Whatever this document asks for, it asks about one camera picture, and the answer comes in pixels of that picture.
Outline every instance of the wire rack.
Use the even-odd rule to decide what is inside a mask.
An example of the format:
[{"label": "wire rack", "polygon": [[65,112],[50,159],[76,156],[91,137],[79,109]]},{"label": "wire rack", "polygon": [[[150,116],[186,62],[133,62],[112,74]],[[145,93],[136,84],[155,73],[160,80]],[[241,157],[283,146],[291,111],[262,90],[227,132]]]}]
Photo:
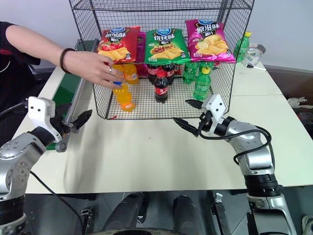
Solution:
[{"label": "wire rack", "polygon": [[[77,29],[85,50],[92,51],[94,40],[102,30],[139,25],[141,31],[161,27],[181,28],[187,38],[185,20],[207,19],[224,23],[224,34],[231,51],[243,37],[254,0],[69,0]],[[229,111],[236,64],[221,63],[211,72],[211,91],[220,94]],[[185,85],[175,78],[165,104],[155,102],[153,85],[141,79],[129,86],[136,108],[127,113],[120,110],[111,89],[94,85],[98,115],[106,119],[197,118],[199,110],[185,104],[192,98],[193,84]]]}]

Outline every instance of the pink chip bag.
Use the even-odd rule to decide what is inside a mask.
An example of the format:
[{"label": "pink chip bag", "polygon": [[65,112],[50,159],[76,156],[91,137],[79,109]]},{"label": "pink chip bag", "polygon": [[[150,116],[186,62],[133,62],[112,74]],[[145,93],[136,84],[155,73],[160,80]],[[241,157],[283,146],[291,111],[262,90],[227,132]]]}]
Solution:
[{"label": "pink chip bag", "polygon": [[235,63],[223,32],[224,24],[209,20],[186,21],[191,61]]}]

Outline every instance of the white table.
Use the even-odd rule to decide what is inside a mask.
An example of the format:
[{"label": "white table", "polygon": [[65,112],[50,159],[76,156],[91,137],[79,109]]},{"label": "white table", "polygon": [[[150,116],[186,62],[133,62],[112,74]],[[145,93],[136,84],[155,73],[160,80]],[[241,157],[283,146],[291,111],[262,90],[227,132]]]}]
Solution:
[{"label": "white table", "polygon": [[[53,98],[63,74],[56,68],[40,97]],[[195,138],[171,119],[104,120],[89,82],[76,113],[87,109],[93,114],[79,134],[71,134],[67,151],[47,151],[32,169],[56,193],[245,188],[225,141]],[[237,65],[227,116],[272,134],[280,184],[313,184],[313,141],[266,71]],[[26,117],[15,136],[32,129]],[[48,193],[32,176],[26,192]]]}]

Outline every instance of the cola bottle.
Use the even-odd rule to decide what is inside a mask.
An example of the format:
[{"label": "cola bottle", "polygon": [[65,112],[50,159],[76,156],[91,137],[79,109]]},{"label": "cola bottle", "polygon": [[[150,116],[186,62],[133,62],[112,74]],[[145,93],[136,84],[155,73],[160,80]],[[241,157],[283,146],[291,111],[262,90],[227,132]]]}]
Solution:
[{"label": "cola bottle", "polygon": [[168,80],[168,85],[171,86],[174,81],[175,64],[171,63],[168,65],[162,65],[162,69],[165,71],[165,77]]},{"label": "cola bottle", "polygon": [[165,103],[168,98],[168,81],[163,70],[156,73],[155,98],[160,103]]},{"label": "cola bottle", "polygon": [[157,78],[157,71],[160,68],[160,65],[148,65],[148,78],[151,84],[153,85],[155,83],[155,79]]}]

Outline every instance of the potato chip bag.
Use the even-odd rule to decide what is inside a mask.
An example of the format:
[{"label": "potato chip bag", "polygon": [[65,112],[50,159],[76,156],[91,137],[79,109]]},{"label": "potato chip bag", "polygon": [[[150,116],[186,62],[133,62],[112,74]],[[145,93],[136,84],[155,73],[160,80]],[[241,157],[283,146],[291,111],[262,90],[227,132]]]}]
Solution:
[{"label": "potato chip bag", "polygon": [[135,62],[139,26],[103,30],[98,53],[115,63]]},{"label": "potato chip bag", "polygon": [[146,64],[183,64],[189,61],[181,29],[159,28],[146,33]]},{"label": "potato chip bag", "polygon": [[190,20],[186,21],[186,25],[191,61],[236,62],[227,45],[223,23]]}]

